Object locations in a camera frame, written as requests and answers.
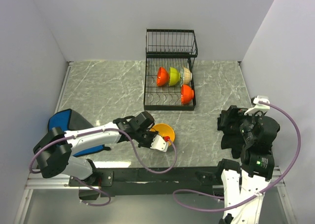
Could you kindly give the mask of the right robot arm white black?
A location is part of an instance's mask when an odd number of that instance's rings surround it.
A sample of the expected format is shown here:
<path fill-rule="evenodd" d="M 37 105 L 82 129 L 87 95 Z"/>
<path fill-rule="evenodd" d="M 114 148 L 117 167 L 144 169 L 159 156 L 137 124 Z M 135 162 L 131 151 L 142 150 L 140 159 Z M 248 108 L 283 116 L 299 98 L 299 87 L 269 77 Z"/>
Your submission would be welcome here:
<path fill-rule="evenodd" d="M 259 222 L 265 196 L 262 190 L 271 183 L 275 167 L 272 143 L 280 131 L 278 122 L 266 116 L 269 109 L 262 104 L 249 109 L 232 105 L 218 117 L 221 148 L 230 149 L 233 157 L 222 159 L 216 171 L 226 208 L 221 224 Z"/>

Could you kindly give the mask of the lime green bowl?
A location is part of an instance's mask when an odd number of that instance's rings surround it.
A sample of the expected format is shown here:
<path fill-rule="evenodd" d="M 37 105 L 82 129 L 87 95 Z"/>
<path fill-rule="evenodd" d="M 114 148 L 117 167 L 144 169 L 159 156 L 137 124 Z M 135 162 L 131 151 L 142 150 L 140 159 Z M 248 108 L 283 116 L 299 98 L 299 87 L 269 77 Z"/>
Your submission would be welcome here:
<path fill-rule="evenodd" d="M 174 68 L 170 67 L 169 69 L 169 86 L 175 86 L 180 81 L 180 73 Z"/>

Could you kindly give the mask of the yellow-orange bowl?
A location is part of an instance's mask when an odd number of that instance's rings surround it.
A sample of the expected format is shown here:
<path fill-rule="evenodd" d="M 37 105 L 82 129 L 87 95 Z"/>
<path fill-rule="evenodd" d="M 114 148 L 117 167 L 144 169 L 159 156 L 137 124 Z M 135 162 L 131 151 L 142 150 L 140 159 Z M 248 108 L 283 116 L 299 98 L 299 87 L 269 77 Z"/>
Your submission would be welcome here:
<path fill-rule="evenodd" d="M 168 143 L 168 146 L 171 146 L 171 143 L 168 141 L 169 139 L 174 142 L 175 140 L 175 131 L 168 124 L 159 123 L 155 124 L 150 131 L 157 131 L 160 136 Z"/>

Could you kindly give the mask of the red-orange bowl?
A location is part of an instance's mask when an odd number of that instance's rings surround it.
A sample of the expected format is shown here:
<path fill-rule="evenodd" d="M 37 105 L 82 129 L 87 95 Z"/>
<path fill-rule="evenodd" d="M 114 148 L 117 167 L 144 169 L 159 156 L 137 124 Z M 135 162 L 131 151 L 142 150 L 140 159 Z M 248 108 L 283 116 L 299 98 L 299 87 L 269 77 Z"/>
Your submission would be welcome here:
<path fill-rule="evenodd" d="M 194 90 L 189 86 L 183 84 L 181 86 L 181 103 L 188 104 L 194 98 Z"/>
<path fill-rule="evenodd" d="M 160 67 L 157 72 L 157 86 L 162 87 L 169 81 L 169 73 L 164 67 Z"/>

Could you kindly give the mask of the patterned white teal bowl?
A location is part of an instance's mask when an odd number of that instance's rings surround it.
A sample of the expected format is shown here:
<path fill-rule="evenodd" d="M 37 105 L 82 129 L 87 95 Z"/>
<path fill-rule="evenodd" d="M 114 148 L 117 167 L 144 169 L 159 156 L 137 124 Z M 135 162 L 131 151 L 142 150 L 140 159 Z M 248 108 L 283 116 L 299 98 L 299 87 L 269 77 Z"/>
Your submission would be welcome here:
<path fill-rule="evenodd" d="M 182 67 L 182 69 L 180 71 L 180 76 L 181 76 L 181 84 L 182 85 L 188 85 L 192 80 L 192 73 L 186 67 Z"/>

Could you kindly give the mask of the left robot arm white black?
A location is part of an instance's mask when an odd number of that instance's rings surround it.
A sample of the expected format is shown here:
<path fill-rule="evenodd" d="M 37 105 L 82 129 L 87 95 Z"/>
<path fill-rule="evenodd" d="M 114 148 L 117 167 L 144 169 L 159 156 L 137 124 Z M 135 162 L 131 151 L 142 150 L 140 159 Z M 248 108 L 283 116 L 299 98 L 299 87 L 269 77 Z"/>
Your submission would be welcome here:
<path fill-rule="evenodd" d="M 52 128 L 34 147 L 34 160 L 37 161 L 43 178 L 63 173 L 75 176 L 91 186 L 98 181 L 98 172 L 91 161 L 76 158 L 75 154 L 98 145 L 130 140 L 137 141 L 140 147 L 163 150 L 163 138 L 158 131 L 150 130 L 154 123 L 152 115 L 143 111 L 137 116 L 117 118 L 95 128 Z"/>

